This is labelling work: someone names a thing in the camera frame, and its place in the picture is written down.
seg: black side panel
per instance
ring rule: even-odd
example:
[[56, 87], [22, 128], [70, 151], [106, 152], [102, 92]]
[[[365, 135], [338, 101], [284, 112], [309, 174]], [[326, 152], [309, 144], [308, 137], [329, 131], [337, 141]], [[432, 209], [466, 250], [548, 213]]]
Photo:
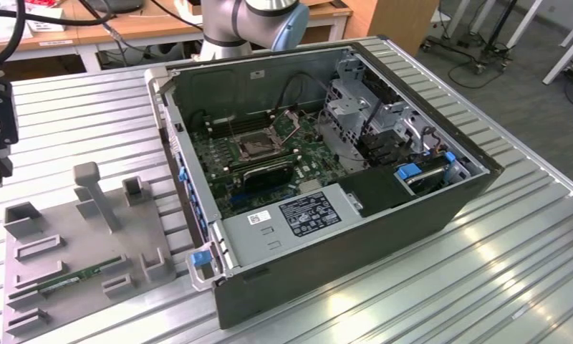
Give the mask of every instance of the black side panel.
[[230, 278], [214, 288], [221, 328], [237, 325], [440, 231], [496, 177], [476, 178]]

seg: blue release tab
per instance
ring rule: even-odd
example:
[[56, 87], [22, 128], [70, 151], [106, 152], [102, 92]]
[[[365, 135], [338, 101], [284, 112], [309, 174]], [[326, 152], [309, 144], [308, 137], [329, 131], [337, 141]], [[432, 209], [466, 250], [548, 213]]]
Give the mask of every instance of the blue release tab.
[[397, 174], [404, 180], [421, 173], [422, 171], [420, 170], [418, 166], [416, 166], [414, 163], [408, 163], [406, 165], [401, 166], [400, 169], [397, 170]]
[[210, 253], [210, 250], [201, 251], [201, 252], [194, 252], [190, 255], [190, 261], [193, 262], [193, 266], [194, 267], [200, 267], [201, 265], [205, 265], [209, 262], [212, 262], [212, 253]]
[[448, 162], [450, 162], [450, 163], [453, 163], [456, 161], [456, 159], [457, 159], [457, 156], [452, 152], [446, 152], [445, 157], [448, 159]]
[[185, 181], [186, 180], [186, 170], [184, 169], [184, 166], [180, 167], [180, 172], [178, 172], [178, 181]]

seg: wooden desk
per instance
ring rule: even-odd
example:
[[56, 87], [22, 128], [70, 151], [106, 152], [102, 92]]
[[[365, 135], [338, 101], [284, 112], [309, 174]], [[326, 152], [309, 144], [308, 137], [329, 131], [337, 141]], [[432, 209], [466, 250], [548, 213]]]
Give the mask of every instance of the wooden desk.
[[[173, 0], [158, 0], [160, 3], [177, 13]], [[302, 0], [304, 4], [317, 0]], [[92, 19], [93, 16], [76, 0], [65, 0], [62, 4], [65, 17], [70, 19]], [[308, 27], [330, 27], [329, 41], [336, 41], [344, 36], [345, 22], [352, 11], [337, 9], [330, 4], [320, 4], [310, 7], [310, 19]], [[109, 21], [110, 26], [121, 34], [122, 38], [134, 47], [146, 45], [189, 42], [202, 39], [201, 32], [185, 25], [160, 10], [145, 0], [140, 11], [120, 14]], [[21, 41], [21, 46], [9, 60], [32, 59], [36, 57], [77, 54], [81, 57], [88, 72], [101, 70], [96, 53], [102, 50], [116, 49], [116, 43], [104, 28], [68, 27], [64, 32], [36, 33], [34, 37]]]
[[[173, 0], [158, 1], [170, 11], [177, 13]], [[80, 3], [74, 4], [74, 13], [77, 19], [92, 18]], [[328, 40], [336, 41], [344, 37], [345, 21], [350, 13], [352, 11], [348, 8], [337, 9], [330, 4], [316, 5], [310, 7], [308, 27], [332, 27]], [[166, 16], [150, 0], [145, 0], [141, 11], [120, 15], [120, 17], [110, 20], [110, 25], [134, 47], [189, 42], [204, 38], [197, 29]], [[98, 71], [100, 63], [97, 62], [96, 53], [117, 48], [113, 38], [102, 27], [80, 27], [78, 43], [78, 54], [85, 63], [86, 71]]]
[[[65, 18], [74, 18], [74, 1], [61, 4]], [[21, 40], [17, 52], [9, 61], [34, 59], [36, 57], [61, 56], [76, 54], [78, 32], [74, 27], [66, 27], [64, 32], [33, 32], [33, 38]]]

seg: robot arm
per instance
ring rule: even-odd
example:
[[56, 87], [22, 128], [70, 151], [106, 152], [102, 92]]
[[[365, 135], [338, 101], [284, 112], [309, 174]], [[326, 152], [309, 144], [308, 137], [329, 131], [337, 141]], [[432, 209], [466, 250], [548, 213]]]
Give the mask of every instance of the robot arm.
[[202, 60], [252, 53], [249, 42], [281, 51], [304, 37], [309, 9], [298, 0], [201, 0]]
[[[292, 49], [304, 36], [309, 9], [298, 0], [201, 0], [204, 11], [202, 60], [236, 57], [252, 53], [250, 43], [274, 51]], [[1, 11], [0, 16], [16, 16], [41, 22], [54, 19], [25, 13], [22, 0], [18, 0], [18, 13]], [[102, 24], [112, 18], [108, 11], [102, 18], [92, 21], [68, 21], [68, 25], [89, 26]], [[1, 63], [9, 58], [21, 41], [22, 25], [1, 53]], [[12, 162], [8, 159], [10, 145], [17, 143], [17, 121], [12, 102], [12, 86], [0, 72], [0, 185], [1, 178], [12, 175]]]

